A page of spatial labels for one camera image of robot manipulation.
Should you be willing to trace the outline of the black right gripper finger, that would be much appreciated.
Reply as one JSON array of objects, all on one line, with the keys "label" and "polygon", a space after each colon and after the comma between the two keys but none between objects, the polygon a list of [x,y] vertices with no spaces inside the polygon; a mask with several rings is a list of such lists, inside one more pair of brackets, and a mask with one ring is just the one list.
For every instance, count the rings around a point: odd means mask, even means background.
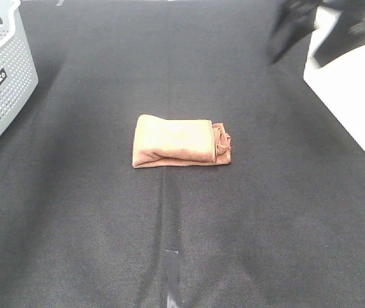
[{"label": "black right gripper finger", "polygon": [[315,29],[315,6],[281,6],[267,43],[267,59],[277,63],[297,42]]},{"label": "black right gripper finger", "polygon": [[342,13],[313,58],[324,67],[336,58],[365,45],[365,19]]}]

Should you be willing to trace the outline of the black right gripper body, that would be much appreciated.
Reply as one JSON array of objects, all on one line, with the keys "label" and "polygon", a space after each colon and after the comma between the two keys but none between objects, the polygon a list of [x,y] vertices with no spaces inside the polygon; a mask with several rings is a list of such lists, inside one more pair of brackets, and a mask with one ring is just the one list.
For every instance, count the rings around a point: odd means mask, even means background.
[{"label": "black right gripper body", "polygon": [[338,12],[338,21],[348,32],[365,32],[365,1],[285,1],[284,26],[293,31],[314,31],[313,15],[320,6]]}]

